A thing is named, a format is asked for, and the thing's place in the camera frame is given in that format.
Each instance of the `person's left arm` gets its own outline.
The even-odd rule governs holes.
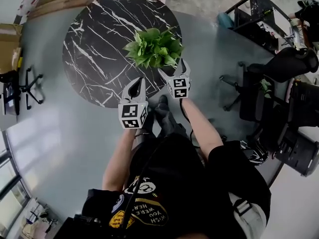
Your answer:
[[[103,176],[102,190],[122,191],[130,163],[136,129],[125,129]]]

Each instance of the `yellow patch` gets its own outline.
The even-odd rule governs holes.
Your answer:
[[[118,211],[113,218],[111,218],[109,225],[115,229],[118,229],[122,223],[122,220],[124,218],[124,211]],[[129,228],[134,223],[134,218],[130,217],[128,226],[126,228]]]

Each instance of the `chair wheel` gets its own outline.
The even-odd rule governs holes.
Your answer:
[[[229,111],[230,111],[230,108],[229,108],[228,106],[224,106],[223,109],[224,109],[224,111],[226,111],[226,112],[229,112]]]

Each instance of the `black marble table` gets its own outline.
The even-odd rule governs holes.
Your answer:
[[[147,97],[165,84],[157,68],[135,66],[123,47],[134,41],[135,30],[173,27],[181,39],[178,22],[159,0],[97,0],[83,9],[71,24],[63,47],[64,70],[73,89],[85,100],[117,108],[123,88],[137,77],[146,80]],[[172,75],[174,68],[163,70]]]

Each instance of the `person's right arm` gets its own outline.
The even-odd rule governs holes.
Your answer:
[[[223,145],[220,135],[192,100],[184,98],[182,105],[194,130],[199,147],[208,160],[212,149]]]

